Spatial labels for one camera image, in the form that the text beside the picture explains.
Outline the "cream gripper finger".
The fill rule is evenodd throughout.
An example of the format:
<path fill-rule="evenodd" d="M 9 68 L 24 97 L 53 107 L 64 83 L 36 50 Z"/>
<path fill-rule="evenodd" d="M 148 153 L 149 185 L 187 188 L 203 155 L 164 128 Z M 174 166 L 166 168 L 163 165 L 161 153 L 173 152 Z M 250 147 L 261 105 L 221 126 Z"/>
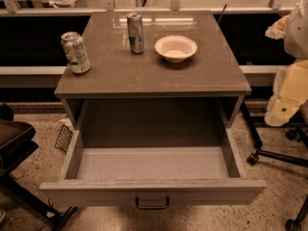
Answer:
<path fill-rule="evenodd" d="M 308 61 L 297 60 L 289 67 L 280 67 L 276 72 L 272 90 L 265 123 L 280 127 L 288 123 L 308 99 Z"/>
<path fill-rule="evenodd" d="M 285 15 L 274 22 L 265 32 L 265 36 L 271 39 L 282 39 L 285 37 L 285 30 L 288 21 L 288 16 Z"/>

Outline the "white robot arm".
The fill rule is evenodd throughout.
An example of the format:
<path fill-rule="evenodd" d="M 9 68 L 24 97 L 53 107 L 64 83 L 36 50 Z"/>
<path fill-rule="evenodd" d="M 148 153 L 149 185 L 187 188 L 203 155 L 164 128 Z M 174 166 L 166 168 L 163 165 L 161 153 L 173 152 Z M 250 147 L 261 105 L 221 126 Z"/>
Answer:
<path fill-rule="evenodd" d="M 284 50 L 295 57 L 287 68 L 280 67 L 273 83 L 265 122 L 280 127 L 308 100 L 308 0 L 300 0 L 288 15 L 266 30 L 271 39 L 284 39 Z"/>

